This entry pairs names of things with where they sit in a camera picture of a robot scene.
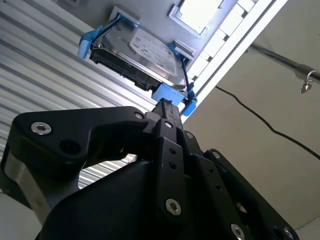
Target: silver bolt head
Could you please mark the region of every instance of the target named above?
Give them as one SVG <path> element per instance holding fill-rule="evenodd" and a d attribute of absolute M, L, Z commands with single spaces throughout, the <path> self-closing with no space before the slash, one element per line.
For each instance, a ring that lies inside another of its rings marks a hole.
<path fill-rule="evenodd" d="M 46 134 L 51 133 L 51 131 L 52 131 L 51 126 L 45 122 L 42 122 L 42 121 L 36 121 L 36 122 L 32 123 L 31 130 L 32 130 L 32 132 L 34 132 L 35 134 L 38 134 L 38 135 L 46 135 Z"/>
<path fill-rule="evenodd" d="M 168 198 L 165 201 L 165 208 L 173 216 L 177 217 L 177 216 L 180 216 L 180 214 L 181 214 L 180 204 L 176 200 L 174 200 L 172 198 Z"/>
<path fill-rule="evenodd" d="M 186 132 L 186 135 L 187 135 L 187 137 L 189 138 L 189 139 L 192 139 L 194 136 L 190 133 L 190 132 Z"/>
<path fill-rule="evenodd" d="M 231 230 L 238 240 L 245 240 L 245 233 L 237 224 L 231 224 Z"/>
<path fill-rule="evenodd" d="M 288 228 L 285 227 L 283 230 L 284 230 L 285 234 L 286 234 L 290 239 L 292 239 L 292 240 L 295 239 L 295 236 L 291 233 L 291 231 L 290 231 Z"/>
<path fill-rule="evenodd" d="M 144 116 L 143 116 L 141 113 L 139 113 L 139 112 L 136 112 L 134 115 L 135 115 L 138 119 L 144 119 Z"/>
<path fill-rule="evenodd" d="M 172 128 L 172 127 L 173 127 L 172 124 L 171 124 L 170 122 L 168 122 L 168 121 L 166 121 L 164 124 L 165 124 L 168 128 Z"/>
<path fill-rule="evenodd" d="M 213 156 L 214 156 L 216 159 L 220 159 L 219 153 L 217 153 L 217 152 L 214 151 L 212 154 L 213 154 Z"/>

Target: metal hook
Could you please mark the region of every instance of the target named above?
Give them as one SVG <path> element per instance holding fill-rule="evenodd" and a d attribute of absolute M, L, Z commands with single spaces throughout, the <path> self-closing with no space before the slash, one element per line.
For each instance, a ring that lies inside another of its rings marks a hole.
<path fill-rule="evenodd" d="M 312 83 L 312 79 L 310 79 L 310 77 L 311 77 L 311 74 L 315 72 L 317 72 L 317 70 L 312 70 L 311 72 L 308 73 L 306 77 L 306 81 L 302 85 L 302 88 L 300 88 L 300 91 L 299 91 L 300 94 L 304 94 L 312 88 L 312 85 L 310 84 Z"/>
<path fill-rule="evenodd" d="M 306 77 L 306 82 L 307 83 L 311 83 L 312 82 L 312 79 L 310 79 L 311 74 L 316 73 L 316 72 L 318 72 L 318 71 L 317 70 L 313 70 L 313 71 L 309 72 L 308 76 Z"/>

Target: white wall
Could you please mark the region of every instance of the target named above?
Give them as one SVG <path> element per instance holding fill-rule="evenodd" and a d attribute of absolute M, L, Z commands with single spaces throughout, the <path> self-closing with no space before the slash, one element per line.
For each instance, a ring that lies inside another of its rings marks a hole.
<path fill-rule="evenodd" d="M 320 70 L 319 9 L 319 0 L 289 0 L 257 41 L 263 38 L 278 54 Z M 299 94 L 302 83 L 292 71 L 250 50 L 218 86 L 320 154 L 320 85 Z M 232 97 L 214 89 L 184 127 L 204 151 L 221 151 L 294 229 L 320 216 L 320 161 L 272 133 Z"/>
<path fill-rule="evenodd" d="M 34 240 L 41 229 L 33 211 L 0 194 L 0 239 Z"/>
<path fill-rule="evenodd" d="M 318 240 L 320 239 L 320 218 L 310 222 L 296 231 L 300 240 Z"/>

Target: black cable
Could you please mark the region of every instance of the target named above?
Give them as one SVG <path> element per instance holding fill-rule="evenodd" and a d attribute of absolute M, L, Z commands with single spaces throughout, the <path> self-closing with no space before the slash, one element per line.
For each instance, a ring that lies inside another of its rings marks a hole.
<path fill-rule="evenodd" d="M 301 142 L 295 140 L 294 138 L 285 135 L 282 132 L 279 132 L 277 130 L 275 130 L 262 116 L 260 116 L 258 113 L 256 113 L 255 111 L 253 111 L 251 108 L 249 108 L 248 106 L 246 106 L 244 103 L 242 103 L 239 98 L 232 94 L 231 92 L 228 92 L 224 89 L 222 89 L 221 87 L 215 86 L 216 89 L 220 90 L 221 92 L 228 94 L 229 96 L 233 97 L 242 107 L 244 107 L 245 109 L 247 109 L 250 113 L 252 113 L 253 115 L 255 115 L 258 119 L 260 119 L 273 133 L 293 142 L 294 144 L 297 144 L 299 147 L 303 148 L 304 150 L 306 150 L 308 153 L 312 154 L 313 156 L 315 156 L 317 159 L 320 160 L 320 155 L 318 155 L 317 153 L 315 153 L 314 151 L 312 151 L 310 148 L 308 148 L 306 145 L 303 145 Z"/>

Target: screw hole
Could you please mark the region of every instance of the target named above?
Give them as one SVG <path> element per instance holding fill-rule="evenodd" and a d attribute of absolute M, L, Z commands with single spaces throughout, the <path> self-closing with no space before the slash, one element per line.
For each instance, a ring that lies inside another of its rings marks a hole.
<path fill-rule="evenodd" d="M 69 155 L 80 153 L 81 147 L 78 143 L 72 140 L 62 140 L 59 145 L 61 151 Z"/>
<path fill-rule="evenodd" d="M 177 153 L 176 150 L 174 150 L 173 148 L 170 148 L 169 151 L 170 151 L 170 153 L 172 153 L 173 155 Z"/>
<path fill-rule="evenodd" d="M 46 128 L 44 125 L 38 125 L 38 126 L 36 126 L 36 128 L 37 128 L 39 131 L 45 131 L 45 130 L 47 130 L 47 128 Z"/>
<path fill-rule="evenodd" d="M 172 161 L 169 162 L 169 166 L 170 166 L 172 169 L 177 169 L 177 165 L 175 165 Z"/>
<path fill-rule="evenodd" d="M 284 235 L 282 234 L 282 232 L 277 227 L 274 227 L 272 230 L 273 230 L 274 235 L 278 239 L 280 239 L 280 240 L 284 240 L 285 239 Z"/>

